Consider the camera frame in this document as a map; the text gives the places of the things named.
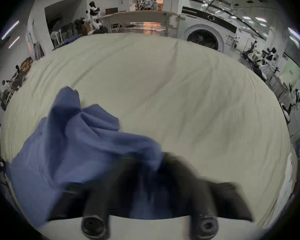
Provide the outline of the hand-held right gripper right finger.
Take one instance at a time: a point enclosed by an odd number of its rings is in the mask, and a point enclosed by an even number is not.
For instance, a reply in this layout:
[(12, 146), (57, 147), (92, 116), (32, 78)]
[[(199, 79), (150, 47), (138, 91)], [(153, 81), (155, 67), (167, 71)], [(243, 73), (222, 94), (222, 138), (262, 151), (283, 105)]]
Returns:
[(163, 165), (176, 191), (172, 215), (190, 216), (190, 237), (215, 237), (218, 218), (253, 222), (252, 213), (234, 183), (208, 181), (171, 153), (164, 153)]

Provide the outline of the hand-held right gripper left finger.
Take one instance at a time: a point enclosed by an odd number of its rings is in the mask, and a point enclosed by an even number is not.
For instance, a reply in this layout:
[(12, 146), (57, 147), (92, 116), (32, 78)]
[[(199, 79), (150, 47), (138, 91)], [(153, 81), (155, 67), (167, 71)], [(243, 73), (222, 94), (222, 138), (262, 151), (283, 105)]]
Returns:
[(49, 221), (82, 217), (86, 237), (110, 237), (110, 215), (128, 218), (133, 209), (139, 162), (132, 157), (117, 160), (100, 178), (69, 183), (55, 202)]

